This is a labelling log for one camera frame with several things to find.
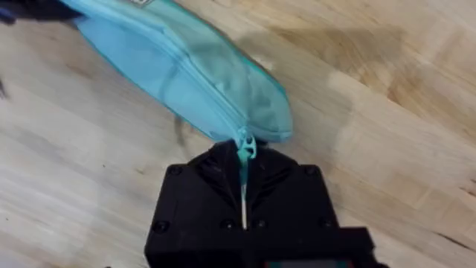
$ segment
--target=wood grain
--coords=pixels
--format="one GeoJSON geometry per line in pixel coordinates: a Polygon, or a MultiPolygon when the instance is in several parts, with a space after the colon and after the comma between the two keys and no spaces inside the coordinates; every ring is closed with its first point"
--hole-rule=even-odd
{"type": "MultiPolygon", "coordinates": [[[[340,221],[391,267],[476,264],[476,2],[179,0],[285,87],[340,221]]],[[[211,142],[66,25],[0,25],[0,266],[145,267],[164,169],[211,142]]]]}

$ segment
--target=zipper pull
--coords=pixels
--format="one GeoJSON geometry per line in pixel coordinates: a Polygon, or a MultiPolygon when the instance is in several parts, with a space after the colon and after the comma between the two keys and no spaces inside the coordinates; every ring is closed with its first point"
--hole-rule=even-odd
{"type": "Polygon", "coordinates": [[[241,212],[242,227],[248,228],[248,218],[246,212],[246,188],[248,186],[248,160],[254,159],[257,155],[256,140],[247,130],[240,130],[239,149],[237,151],[241,168],[239,169],[239,184],[241,185],[241,212]]]}

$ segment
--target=fabric pouch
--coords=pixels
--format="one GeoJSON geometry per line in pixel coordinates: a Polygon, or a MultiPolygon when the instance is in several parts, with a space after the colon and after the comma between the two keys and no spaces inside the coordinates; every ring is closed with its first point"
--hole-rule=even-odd
{"type": "Polygon", "coordinates": [[[292,134],[283,87],[207,22],[170,0],[62,0],[125,77],[214,141],[292,134]]]}

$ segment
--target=screw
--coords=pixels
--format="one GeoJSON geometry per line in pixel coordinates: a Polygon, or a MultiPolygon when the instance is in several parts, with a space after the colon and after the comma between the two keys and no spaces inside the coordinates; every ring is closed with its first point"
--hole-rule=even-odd
{"type": "Polygon", "coordinates": [[[332,223],[330,222],[330,220],[324,219],[324,218],[319,219],[318,225],[321,228],[330,228],[330,227],[332,227],[332,223]]]}
{"type": "Polygon", "coordinates": [[[304,172],[307,174],[307,175],[314,175],[318,172],[318,169],[315,167],[315,166],[308,166],[306,167],[306,169],[304,170],[304,172]]]}
{"type": "Polygon", "coordinates": [[[258,229],[264,229],[268,226],[268,223],[265,221],[265,220],[258,220],[256,223],[255,223],[255,226],[256,228],[258,229]]]}
{"type": "Polygon", "coordinates": [[[168,221],[159,220],[157,223],[154,224],[154,226],[152,227],[152,230],[155,233],[163,234],[169,229],[169,227],[170,227],[170,223],[168,221]]]}
{"type": "Polygon", "coordinates": [[[222,220],[220,223],[220,228],[221,229],[227,229],[227,230],[232,230],[236,227],[237,225],[233,220],[222,220]]]}
{"type": "Polygon", "coordinates": [[[177,166],[172,166],[170,167],[170,170],[169,170],[169,173],[174,176],[179,175],[181,172],[182,172],[182,168],[177,166]]]}

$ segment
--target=label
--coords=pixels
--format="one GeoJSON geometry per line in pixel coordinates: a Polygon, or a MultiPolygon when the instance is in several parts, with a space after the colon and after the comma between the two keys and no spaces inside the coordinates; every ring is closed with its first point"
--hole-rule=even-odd
{"type": "Polygon", "coordinates": [[[143,5],[148,4],[149,2],[151,2],[153,0],[128,0],[128,1],[142,7],[143,5]]]}

